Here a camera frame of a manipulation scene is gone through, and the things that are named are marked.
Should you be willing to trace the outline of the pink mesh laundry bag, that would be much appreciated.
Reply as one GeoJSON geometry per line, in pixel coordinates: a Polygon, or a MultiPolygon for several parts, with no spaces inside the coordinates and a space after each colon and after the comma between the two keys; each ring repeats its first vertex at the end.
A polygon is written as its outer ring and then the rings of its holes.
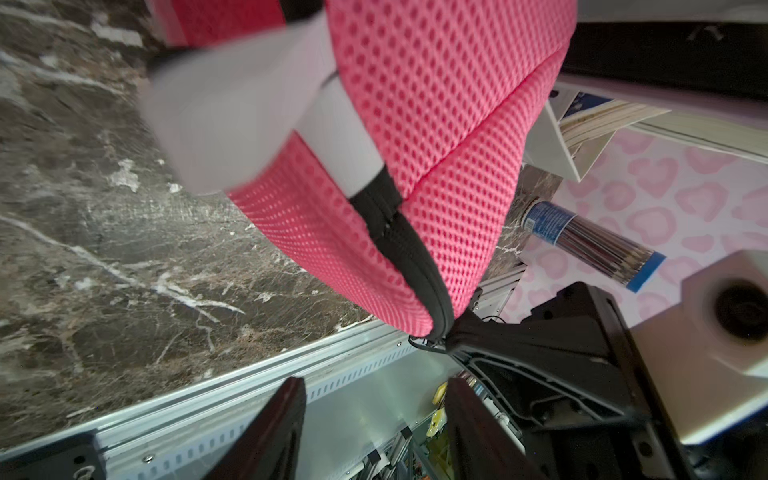
{"type": "Polygon", "coordinates": [[[417,338],[494,254],[573,1],[152,1],[142,116],[178,182],[417,338]]]}

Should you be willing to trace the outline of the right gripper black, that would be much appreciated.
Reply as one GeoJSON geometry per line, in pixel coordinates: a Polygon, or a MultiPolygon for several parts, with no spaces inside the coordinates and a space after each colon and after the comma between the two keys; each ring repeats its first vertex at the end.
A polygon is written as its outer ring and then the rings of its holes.
{"type": "Polygon", "coordinates": [[[517,324],[462,315],[447,353],[517,425],[530,479],[690,479],[686,452],[607,292],[582,282],[517,324]]]}

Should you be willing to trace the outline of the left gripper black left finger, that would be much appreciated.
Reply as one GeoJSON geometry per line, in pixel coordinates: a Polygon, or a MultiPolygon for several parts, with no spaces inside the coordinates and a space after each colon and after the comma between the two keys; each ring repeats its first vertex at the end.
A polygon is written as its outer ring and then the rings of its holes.
{"type": "Polygon", "coordinates": [[[305,381],[287,378],[204,479],[294,479],[306,400],[305,381]]]}

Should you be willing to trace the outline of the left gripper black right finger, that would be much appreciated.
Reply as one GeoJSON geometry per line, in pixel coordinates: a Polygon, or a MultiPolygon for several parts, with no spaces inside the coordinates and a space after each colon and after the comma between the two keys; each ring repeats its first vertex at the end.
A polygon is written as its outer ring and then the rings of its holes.
{"type": "Polygon", "coordinates": [[[445,409],[455,479],[531,478],[522,451],[465,380],[448,380],[445,409]]]}

